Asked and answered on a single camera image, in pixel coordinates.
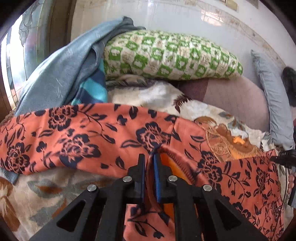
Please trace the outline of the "person's right hand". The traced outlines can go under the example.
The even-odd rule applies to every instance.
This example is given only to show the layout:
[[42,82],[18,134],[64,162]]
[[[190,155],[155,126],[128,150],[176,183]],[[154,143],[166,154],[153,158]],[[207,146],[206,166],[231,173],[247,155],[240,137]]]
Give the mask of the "person's right hand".
[[292,172],[289,173],[288,177],[288,186],[287,186],[287,193],[290,194],[293,187],[294,187],[294,181],[295,181],[295,173],[293,174]]

